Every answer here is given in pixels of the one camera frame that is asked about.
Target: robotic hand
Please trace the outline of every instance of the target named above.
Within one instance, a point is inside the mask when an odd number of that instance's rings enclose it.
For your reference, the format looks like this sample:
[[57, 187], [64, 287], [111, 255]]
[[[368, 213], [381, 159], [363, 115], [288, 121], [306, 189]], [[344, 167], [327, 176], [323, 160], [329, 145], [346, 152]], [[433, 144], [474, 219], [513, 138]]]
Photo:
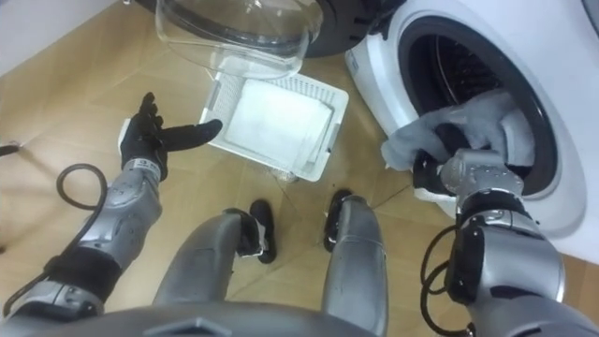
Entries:
[[[423, 277], [421, 307], [429, 326], [443, 336], [599, 336], [587, 317], [561, 303], [560, 254], [524, 209], [523, 181], [499, 154], [458, 150], [440, 175], [457, 196], [457, 216], [456, 225], [433, 242], [450, 231], [456, 239], [450, 259]], [[471, 315], [466, 330], [443, 330], [426, 310], [428, 295], [444, 292], [431, 290], [442, 271], [442, 290]]]
[[[0, 335], [27, 335], [27, 331], [103, 313], [104, 302], [141, 252], [148, 230], [162, 212], [158, 184], [168, 176], [168, 152], [203, 145], [222, 128], [214, 120], [163, 129], [157, 112], [154, 96], [148, 93], [124, 126], [123, 171], [110, 187], [99, 169], [86, 164], [61, 173], [57, 180], [61, 197], [94, 212], [65, 251], [7, 301]], [[98, 176], [102, 193], [97, 206], [82, 205], [64, 192], [66, 175], [76, 169], [89, 169]]]

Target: beige tile floor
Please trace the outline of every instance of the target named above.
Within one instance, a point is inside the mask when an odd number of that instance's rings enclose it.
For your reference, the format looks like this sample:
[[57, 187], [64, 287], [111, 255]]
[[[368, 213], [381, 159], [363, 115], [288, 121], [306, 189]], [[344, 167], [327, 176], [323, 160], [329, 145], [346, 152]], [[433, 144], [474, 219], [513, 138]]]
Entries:
[[[258, 164], [205, 146], [171, 154], [170, 174], [160, 186], [164, 212], [143, 253], [110, 297], [109, 310], [149, 304], [168, 263], [198, 224], [224, 208], [247, 209], [256, 198], [273, 206], [279, 258], [264, 266], [235, 262], [228, 297], [317, 309], [327, 269], [321, 230], [329, 197], [349, 187], [374, 207], [385, 234], [390, 296], [389, 335], [432, 336], [418, 311], [417, 271], [432, 236], [451, 221], [436, 206], [412, 197], [410, 175], [384, 170], [384, 135], [347, 74], [343, 58], [306, 63], [302, 72], [350, 95], [343, 127], [318, 183], [283, 183]], [[36, 275], [61, 251], [86, 212], [54, 190], [66, 166], [88, 162], [108, 177], [119, 172], [116, 140], [123, 119], [153, 91], [167, 125], [195, 123], [210, 90], [202, 68], [160, 43], [153, 17], [137, 6], [116, 4], [39, 55], [0, 78], [0, 136], [24, 150], [0, 159], [0, 301]], [[95, 179], [69, 181], [69, 193], [92, 203]], [[443, 242], [433, 261], [447, 258]], [[566, 257], [566, 300], [599, 322], [599, 268]], [[434, 299], [432, 313], [449, 328], [461, 328], [464, 311], [447, 298]]]

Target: black joint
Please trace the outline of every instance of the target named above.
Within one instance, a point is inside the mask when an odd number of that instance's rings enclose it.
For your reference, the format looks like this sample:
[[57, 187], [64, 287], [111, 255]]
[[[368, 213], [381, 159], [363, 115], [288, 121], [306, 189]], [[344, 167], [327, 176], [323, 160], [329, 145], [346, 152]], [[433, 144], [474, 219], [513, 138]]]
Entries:
[[464, 201], [458, 224], [462, 225], [471, 217], [492, 210], [517, 212], [532, 219], [524, 209], [522, 202], [515, 195], [502, 191], [490, 191], [476, 193]]
[[44, 271], [49, 281], [79, 287], [96, 295], [102, 302], [112, 293], [123, 272], [112, 257], [85, 247], [51, 258]]
[[260, 251], [260, 233], [255, 218], [238, 209], [228, 209], [225, 213], [237, 214], [241, 217], [241, 237], [236, 252], [239, 256], [252, 256]]

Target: washing machine door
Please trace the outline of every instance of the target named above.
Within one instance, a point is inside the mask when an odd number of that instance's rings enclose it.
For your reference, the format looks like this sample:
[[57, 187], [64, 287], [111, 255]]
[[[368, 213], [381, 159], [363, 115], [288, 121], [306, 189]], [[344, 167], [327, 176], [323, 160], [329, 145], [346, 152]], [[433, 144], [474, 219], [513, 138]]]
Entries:
[[305, 57], [353, 48], [385, 0], [137, 1], [155, 12], [158, 35], [180, 56], [265, 80], [297, 73]]

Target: white cloth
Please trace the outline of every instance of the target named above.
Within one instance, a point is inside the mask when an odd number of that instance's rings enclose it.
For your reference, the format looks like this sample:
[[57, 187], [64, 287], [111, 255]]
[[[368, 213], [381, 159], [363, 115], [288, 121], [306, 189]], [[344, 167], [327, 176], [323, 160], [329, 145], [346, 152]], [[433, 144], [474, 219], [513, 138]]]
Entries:
[[506, 164], [529, 167], [534, 162], [530, 126], [510, 94], [498, 89], [460, 106], [426, 113], [394, 132], [381, 147], [387, 164], [396, 170], [411, 169], [419, 150], [441, 163], [447, 161], [450, 154], [434, 132], [441, 124], [455, 125], [473, 149], [489, 146], [504, 157]]

